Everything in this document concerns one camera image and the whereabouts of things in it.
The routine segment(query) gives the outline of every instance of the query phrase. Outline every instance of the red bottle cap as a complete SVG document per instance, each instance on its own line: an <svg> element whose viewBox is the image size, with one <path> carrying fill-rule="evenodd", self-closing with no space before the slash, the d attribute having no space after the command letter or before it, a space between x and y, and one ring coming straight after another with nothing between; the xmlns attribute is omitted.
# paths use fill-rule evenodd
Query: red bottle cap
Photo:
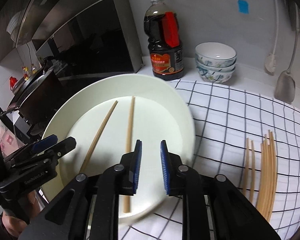
<svg viewBox="0 0 300 240"><path fill-rule="evenodd" d="M13 89L14 85L18 82L15 77L10 77L10 90Z"/></svg>

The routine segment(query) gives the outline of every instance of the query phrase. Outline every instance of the white plate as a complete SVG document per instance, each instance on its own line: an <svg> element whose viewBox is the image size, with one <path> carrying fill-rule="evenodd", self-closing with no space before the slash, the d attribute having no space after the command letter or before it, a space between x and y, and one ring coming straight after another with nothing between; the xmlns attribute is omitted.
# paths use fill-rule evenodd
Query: white plate
<svg viewBox="0 0 300 240"><path fill-rule="evenodd" d="M119 163L125 153L131 96L136 96L133 145L142 141L142 159L137 194L131 197L131 213L122 212L119 223L130 224L154 209L165 198L160 160L160 142L187 163L193 153L194 124L188 107L166 82L138 74L114 76L98 81L70 98L50 121L43 137L58 140L72 136L76 148L59 160L58 176L42 186L50 201L79 172L90 144L113 102L118 100L92 154L85 173L102 173Z"/></svg>

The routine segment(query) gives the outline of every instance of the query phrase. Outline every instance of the spatula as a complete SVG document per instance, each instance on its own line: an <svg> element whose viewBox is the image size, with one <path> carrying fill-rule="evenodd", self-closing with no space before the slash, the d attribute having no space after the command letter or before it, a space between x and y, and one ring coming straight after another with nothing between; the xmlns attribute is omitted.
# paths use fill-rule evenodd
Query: spatula
<svg viewBox="0 0 300 240"><path fill-rule="evenodd" d="M291 67L293 64L294 56L296 54L298 35L300 32L299 8L296 4L295 4L295 7L296 7L296 37L295 37L295 41L294 41L293 53L292 53L290 65L287 70L281 72L281 74L277 80L277 85L276 85L275 91L274 91L274 97L276 99L286 102L288 104L291 104L293 102L295 94L296 94L296 84L291 75Z"/></svg>

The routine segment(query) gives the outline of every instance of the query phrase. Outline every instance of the person's hand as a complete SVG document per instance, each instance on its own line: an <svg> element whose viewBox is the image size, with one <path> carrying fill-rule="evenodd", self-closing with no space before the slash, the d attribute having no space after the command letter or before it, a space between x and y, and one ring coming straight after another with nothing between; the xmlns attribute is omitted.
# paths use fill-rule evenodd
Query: person's hand
<svg viewBox="0 0 300 240"><path fill-rule="evenodd" d="M31 203L31 214L30 218L35 217L37 214L40 213L40 206L39 202L35 197L35 191L32 191L28 194L29 202ZM8 216L5 211L2 215L2 223L8 233L14 237L19 237L21 232L25 229L27 226L26 222L22 221L19 218L10 217Z"/></svg>

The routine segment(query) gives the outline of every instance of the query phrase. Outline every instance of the pan handle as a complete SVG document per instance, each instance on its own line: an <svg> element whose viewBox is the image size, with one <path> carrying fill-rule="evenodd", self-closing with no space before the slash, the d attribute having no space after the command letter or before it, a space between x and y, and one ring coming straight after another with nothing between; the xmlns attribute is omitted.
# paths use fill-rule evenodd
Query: pan handle
<svg viewBox="0 0 300 240"><path fill-rule="evenodd" d="M0 116L12 113L12 112L17 111L19 109L20 109L20 106L17 106L17 103L13 103L13 104L9 105L7 110L5 112L1 113Z"/></svg>

